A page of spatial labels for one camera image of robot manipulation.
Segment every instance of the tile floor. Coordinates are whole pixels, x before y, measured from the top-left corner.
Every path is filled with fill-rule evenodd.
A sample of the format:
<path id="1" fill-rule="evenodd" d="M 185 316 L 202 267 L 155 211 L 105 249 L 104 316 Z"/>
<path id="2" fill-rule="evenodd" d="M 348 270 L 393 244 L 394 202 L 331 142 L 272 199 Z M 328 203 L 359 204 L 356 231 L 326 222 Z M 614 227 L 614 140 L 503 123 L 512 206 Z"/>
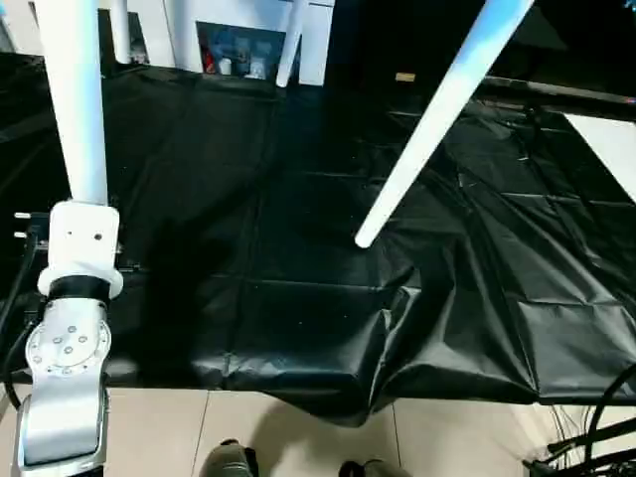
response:
<path id="1" fill-rule="evenodd" d="M 556 410 L 566 435 L 578 433 L 584 411 Z M 632 407 L 614 407 L 603 421 L 635 415 Z M 0 416 L 0 477 L 9 477 L 15 412 L 5 398 Z M 344 460 L 371 458 L 413 476 L 522 477 L 521 459 L 557 436 L 552 411 L 538 405 L 401 399 L 351 429 L 258 393 L 116 389 L 106 475 L 196 476 L 208 452 L 234 437 L 256 449 L 264 477 L 336 477 Z M 608 441 L 598 451 L 630 446 L 636 436 Z"/>

